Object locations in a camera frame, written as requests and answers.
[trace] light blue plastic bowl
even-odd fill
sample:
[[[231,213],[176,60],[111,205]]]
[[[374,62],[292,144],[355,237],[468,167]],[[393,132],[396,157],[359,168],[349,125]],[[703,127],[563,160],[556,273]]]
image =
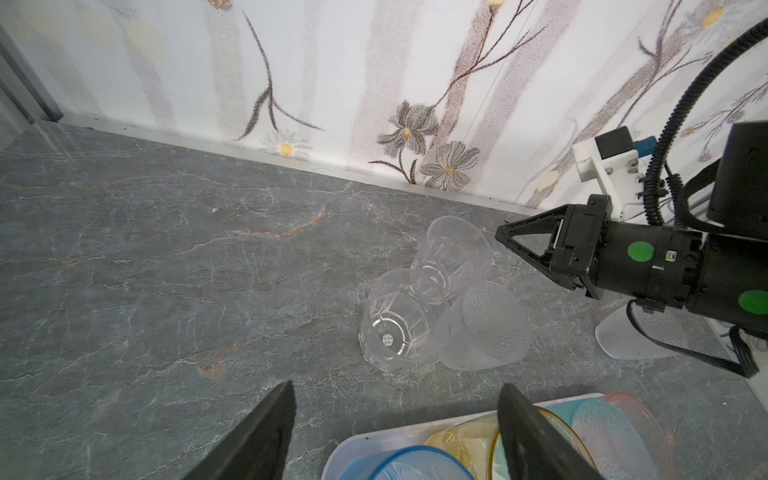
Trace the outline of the light blue plastic bowl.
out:
[[[417,445],[355,460],[339,480],[474,480],[458,460],[434,447]]]

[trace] marble veining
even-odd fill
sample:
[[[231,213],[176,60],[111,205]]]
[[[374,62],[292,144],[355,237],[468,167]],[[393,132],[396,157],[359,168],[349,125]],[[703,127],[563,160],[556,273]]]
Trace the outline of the marble veining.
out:
[[[678,478],[768,475],[768,414],[742,379],[684,357],[628,362],[601,302],[492,242],[490,280],[528,307],[519,363],[385,375],[358,322],[441,215],[506,212],[57,124],[0,152],[0,462],[8,478],[180,478],[278,382],[298,413],[286,479],[319,478],[344,439],[531,400],[628,392],[674,444]],[[723,355],[701,318],[689,344]]]

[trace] black cable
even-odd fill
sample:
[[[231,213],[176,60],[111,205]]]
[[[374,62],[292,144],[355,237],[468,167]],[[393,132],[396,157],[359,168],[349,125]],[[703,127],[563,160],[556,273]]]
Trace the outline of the black cable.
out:
[[[669,166],[667,166],[667,154],[669,153],[672,141],[677,136],[677,132],[683,126],[685,118],[717,75],[765,37],[768,37],[768,18],[745,31],[713,58],[701,73],[698,74],[693,83],[690,84],[680,101],[677,102],[677,106],[674,108],[672,115],[664,126],[664,130],[661,132],[659,142],[656,145],[653,156],[650,158],[648,169],[643,178],[643,192],[641,196],[643,197],[645,217],[649,225],[661,226],[664,224],[661,209],[659,208],[659,198],[666,194],[666,191],[660,185],[661,168],[666,168],[667,175],[672,178],[673,175]]]
[[[734,362],[733,360],[723,359],[719,356],[711,356],[705,353],[694,352],[693,350],[684,349],[683,347],[670,345],[669,343],[664,343],[660,340],[656,340],[655,338],[651,338],[647,333],[645,333],[643,328],[637,322],[637,319],[634,318],[634,313],[632,313],[633,304],[635,304],[635,300],[630,300],[629,303],[627,303],[627,318],[629,319],[629,322],[642,336],[649,339],[651,342],[657,344],[658,346],[662,346],[665,349],[672,350],[673,352],[688,355],[689,357],[693,357],[712,366],[716,366],[719,369],[728,370],[729,372],[741,375],[746,379],[751,379],[760,371],[757,368],[754,357],[752,356],[752,350],[750,350],[749,346],[739,335],[738,326],[731,327],[729,332],[730,341],[733,344],[733,351],[736,352],[736,357],[739,359],[739,362]]]

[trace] plastic tray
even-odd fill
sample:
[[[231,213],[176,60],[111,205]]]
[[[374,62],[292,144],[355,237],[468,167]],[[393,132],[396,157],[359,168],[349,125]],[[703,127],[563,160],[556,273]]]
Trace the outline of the plastic tray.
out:
[[[535,403],[534,405],[542,408],[557,405],[558,403],[571,402],[581,399],[593,399],[603,396],[602,393],[588,393],[586,395],[572,396],[566,399],[549,400],[548,402]],[[321,480],[339,480],[344,469],[352,462],[365,455],[372,453],[386,452],[388,450],[403,449],[412,445],[424,445],[427,439],[442,430],[448,429],[459,423],[476,419],[494,413],[490,412],[473,413],[452,419],[435,420],[434,422],[417,423],[416,425],[407,425],[397,429],[379,430],[378,432],[361,433],[344,440],[333,450],[326,466],[323,469]]]

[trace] white wall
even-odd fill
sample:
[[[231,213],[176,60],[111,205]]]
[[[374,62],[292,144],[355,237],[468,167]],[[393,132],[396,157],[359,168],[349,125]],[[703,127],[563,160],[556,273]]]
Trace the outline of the white wall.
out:
[[[764,0],[533,0],[515,16],[518,5],[8,0],[0,24],[65,112],[546,208],[597,189],[578,182],[573,141],[619,124],[637,139],[658,135],[709,55],[768,16]],[[530,41],[448,89],[499,38],[478,66]],[[673,170],[692,176],[719,157],[729,122],[768,116],[765,58],[767,46],[753,49],[703,96]],[[425,148],[403,148],[403,172],[370,163],[399,165],[399,149],[390,157],[377,140],[405,133],[389,121],[403,101],[433,105],[447,89],[435,128],[416,118],[427,107],[412,108],[409,140],[425,133]],[[239,139],[264,92],[258,122]],[[462,143],[446,164],[450,142]]]

